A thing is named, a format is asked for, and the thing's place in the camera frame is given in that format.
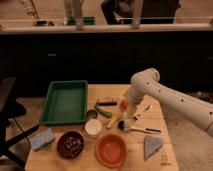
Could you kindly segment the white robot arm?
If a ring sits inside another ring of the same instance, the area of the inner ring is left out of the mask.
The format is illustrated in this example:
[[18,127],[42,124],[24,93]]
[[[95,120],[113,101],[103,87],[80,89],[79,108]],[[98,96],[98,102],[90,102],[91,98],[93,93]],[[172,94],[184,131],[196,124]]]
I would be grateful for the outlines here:
[[130,104],[137,106],[145,95],[149,95],[178,111],[213,137],[213,104],[168,88],[159,81],[160,73],[155,68],[137,72],[130,79],[131,85],[125,92],[125,98]]

